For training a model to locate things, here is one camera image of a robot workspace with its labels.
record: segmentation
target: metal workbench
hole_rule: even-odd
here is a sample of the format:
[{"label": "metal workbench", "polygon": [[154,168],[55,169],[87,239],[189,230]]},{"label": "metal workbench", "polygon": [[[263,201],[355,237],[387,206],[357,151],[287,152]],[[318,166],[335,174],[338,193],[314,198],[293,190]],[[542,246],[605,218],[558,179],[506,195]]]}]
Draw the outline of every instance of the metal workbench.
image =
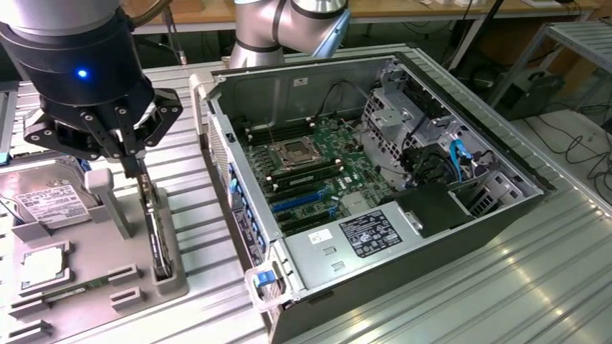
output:
[{"label": "metal workbench", "polygon": [[559,44],[571,48],[602,69],[612,73],[612,24],[602,21],[545,24],[507,76],[493,91],[489,98],[489,103],[493,107],[502,100],[517,75],[526,69],[530,59],[541,49],[547,37],[555,39]]},{"label": "metal workbench", "polygon": [[[481,250],[382,295],[294,343],[610,343],[612,341],[612,214],[610,206],[570,175],[555,171],[538,148],[485,102],[418,49],[353,49],[339,53],[403,51],[558,187],[543,205]],[[251,307],[230,233],[201,157],[189,99],[189,76],[201,64],[150,70],[158,87],[179,91],[185,114],[147,156],[165,186],[189,272],[190,293],[179,300],[101,326],[67,343],[266,343],[266,327]],[[38,106],[23,84],[18,118]],[[18,149],[21,125],[13,138]],[[95,167],[106,166],[103,161]],[[119,166],[117,194],[135,192]],[[0,257],[13,242],[6,226]],[[0,276],[7,270],[0,261]]]}]

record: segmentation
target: ram slot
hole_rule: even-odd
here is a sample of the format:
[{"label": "ram slot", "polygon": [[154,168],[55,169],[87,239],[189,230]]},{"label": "ram slot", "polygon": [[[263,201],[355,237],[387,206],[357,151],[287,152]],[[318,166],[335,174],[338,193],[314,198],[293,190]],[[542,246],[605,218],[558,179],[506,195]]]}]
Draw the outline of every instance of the ram slot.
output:
[{"label": "ram slot", "polygon": [[274,141],[291,140],[293,138],[301,138],[314,134],[314,128],[309,122],[303,122],[297,125],[290,125],[285,127],[273,127],[258,130],[251,130],[247,132],[249,143],[253,146],[269,145]]},{"label": "ram slot", "polygon": [[277,193],[269,197],[269,203],[275,203],[291,199],[293,197],[302,196],[303,194],[310,194],[319,190],[317,186],[307,185],[301,188],[295,188],[286,192]]},{"label": "ram slot", "polygon": [[331,166],[321,168],[319,170],[299,174],[289,178],[279,179],[274,183],[275,192],[282,192],[301,186],[318,183],[330,178],[338,177],[343,173],[343,166]]}]

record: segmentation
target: blue pcie slot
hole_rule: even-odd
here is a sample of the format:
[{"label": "blue pcie slot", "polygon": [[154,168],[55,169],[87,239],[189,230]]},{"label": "blue pcie slot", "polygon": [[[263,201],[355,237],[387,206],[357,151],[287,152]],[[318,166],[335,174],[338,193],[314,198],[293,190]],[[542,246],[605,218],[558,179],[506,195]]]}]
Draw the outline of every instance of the blue pcie slot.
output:
[{"label": "blue pcie slot", "polygon": [[317,193],[313,193],[298,199],[294,199],[293,201],[287,201],[282,204],[277,204],[275,206],[273,206],[273,213],[278,213],[279,211],[295,208],[298,206],[302,206],[303,204],[321,201],[323,198],[323,195],[326,194],[326,190],[327,188],[323,189],[322,191],[318,191]]}]

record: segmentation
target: wooden desk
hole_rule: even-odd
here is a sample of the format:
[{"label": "wooden desk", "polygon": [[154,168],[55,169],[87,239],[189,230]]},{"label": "wooden desk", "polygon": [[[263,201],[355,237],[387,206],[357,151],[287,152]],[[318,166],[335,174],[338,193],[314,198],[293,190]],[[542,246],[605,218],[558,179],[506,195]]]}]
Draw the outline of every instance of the wooden desk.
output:
[{"label": "wooden desk", "polygon": [[[131,15],[139,15],[154,0],[127,0],[125,8]],[[474,19],[475,23],[469,31],[458,54],[451,63],[455,68],[462,61],[470,44],[479,31],[487,13],[495,0],[489,0],[487,5],[474,6],[470,9],[467,19]],[[581,5],[579,11],[574,15],[577,20],[583,21],[591,16],[601,5],[594,0],[577,0]],[[217,30],[234,30],[235,25],[235,5],[234,0],[175,0],[171,5],[179,32],[203,32]],[[351,0],[350,8],[353,11],[351,24],[373,24],[390,22],[430,22],[461,20],[466,15],[466,7],[458,5],[442,5],[434,2],[430,6],[423,5],[418,0]],[[506,0],[497,18],[518,17],[545,17],[566,16],[567,7],[537,8],[523,3],[522,0]],[[166,33],[167,28],[157,18],[150,24],[137,29],[137,34]]]}]

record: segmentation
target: power supply label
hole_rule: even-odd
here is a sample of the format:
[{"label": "power supply label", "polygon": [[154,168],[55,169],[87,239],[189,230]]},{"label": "power supply label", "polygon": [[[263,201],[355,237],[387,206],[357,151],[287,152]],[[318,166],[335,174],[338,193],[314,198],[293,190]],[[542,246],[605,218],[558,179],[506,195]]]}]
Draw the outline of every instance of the power supply label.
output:
[{"label": "power supply label", "polygon": [[341,223],[341,228],[361,258],[402,243],[402,238],[382,210]]},{"label": "power supply label", "polygon": [[87,214],[73,185],[49,188],[17,196],[19,203],[43,224],[53,224]]}]

